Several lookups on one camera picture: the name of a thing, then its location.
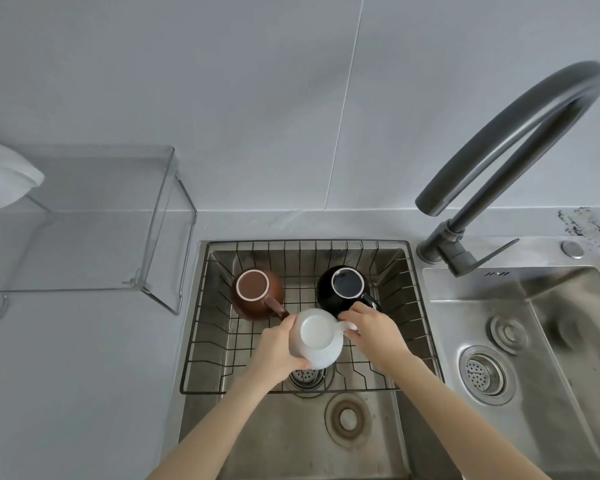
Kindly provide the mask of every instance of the black wire dish rack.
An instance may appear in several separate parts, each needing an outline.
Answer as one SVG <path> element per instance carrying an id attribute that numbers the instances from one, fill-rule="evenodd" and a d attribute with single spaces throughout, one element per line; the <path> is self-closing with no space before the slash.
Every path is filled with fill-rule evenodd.
<path id="1" fill-rule="evenodd" d="M 409 349 L 439 377 L 440 364 L 420 302 L 411 250 L 403 241 L 210 242 L 194 310 L 180 382 L 183 394 L 224 394 L 246 368 L 262 331 L 276 317 L 249 321 L 230 301 L 231 283 L 243 270 L 270 269 L 283 281 L 292 314 L 316 308 L 315 286 L 331 266 L 355 267 L 371 294 L 399 326 Z M 321 371 L 296 371 L 272 393 L 321 394 L 392 390 L 397 387 L 345 338 L 336 363 Z"/>

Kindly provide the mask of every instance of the faucet handle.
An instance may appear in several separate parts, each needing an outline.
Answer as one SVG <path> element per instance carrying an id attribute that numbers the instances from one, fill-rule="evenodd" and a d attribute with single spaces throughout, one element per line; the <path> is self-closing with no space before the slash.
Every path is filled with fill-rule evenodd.
<path id="1" fill-rule="evenodd" d="M 480 259 L 480 261 L 476 261 L 473 255 L 464 249 L 464 246 L 460 244 L 460 241 L 440 244 L 438 249 L 440 251 L 442 260 L 447 263 L 449 271 L 451 271 L 451 273 L 458 278 L 460 276 L 464 276 L 465 274 L 471 273 L 474 269 L 479 268 L 488 260 L 492 259 L 494 256 L 500 254 L 504 250 L 509 249 L 518 241 L 518 238 L 515 238 L 513 241 L 509 241 L 503 247 Z"/>

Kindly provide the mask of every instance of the brown mug handle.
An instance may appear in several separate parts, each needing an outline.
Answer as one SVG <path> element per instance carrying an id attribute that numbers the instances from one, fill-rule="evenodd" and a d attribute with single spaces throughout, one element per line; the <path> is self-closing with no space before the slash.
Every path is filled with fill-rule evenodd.
<path id="1" fill-rule="evenodd" d="M 271 309 L 271 311 L 280 318 L 280 320 L 284 320 L 290 315 L 287 309 L 284 306 L 280 305 L 278 303 L 278 300 L 273 298 L 272 296 L 266 296 L 264 298 L 264 304 L 268 306 Z"/>

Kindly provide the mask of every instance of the sink basin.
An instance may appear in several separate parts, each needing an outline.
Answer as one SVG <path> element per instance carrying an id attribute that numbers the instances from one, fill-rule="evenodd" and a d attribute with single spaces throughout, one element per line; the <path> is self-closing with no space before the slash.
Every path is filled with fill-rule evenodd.
<path id="1" fill-rule="evenodd" d="M 327 268 L 357 268 L 412 352 L 440 375 L 406 242 L 211 242 L 200 254 L 201 279 L 180 385 L 186 398 L 180 439 L 244 371 L 264 327 L 279 322 L 244 320 L 228 300 L 233 277 L 254 266 L 283 279 L 291 313 L 317 306 L 315 284 Z M 404 479 L 411 474 L 461 478 L 406 396 L 345 339 L 335 366 L 294 373 L 264 398 L 219 477 Z"/>
<path id="2" fill-rule="evenodd" d="M 600 259 L 526 238 L 489 265 L 419 264 L 445 382 L 553 478 L 600 478 Z"/>

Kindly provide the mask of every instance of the person's right arm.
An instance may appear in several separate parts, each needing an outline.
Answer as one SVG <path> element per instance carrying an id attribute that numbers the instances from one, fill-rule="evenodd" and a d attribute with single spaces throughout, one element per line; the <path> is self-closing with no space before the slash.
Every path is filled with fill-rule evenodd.
<path id="1" fill-rule="evenodd" d="M 531 461 L 411 354 L 396 323 L 362 303 L 338 317 L 346 336 L 418 409 L 468 480 L 549 480 Z"/>

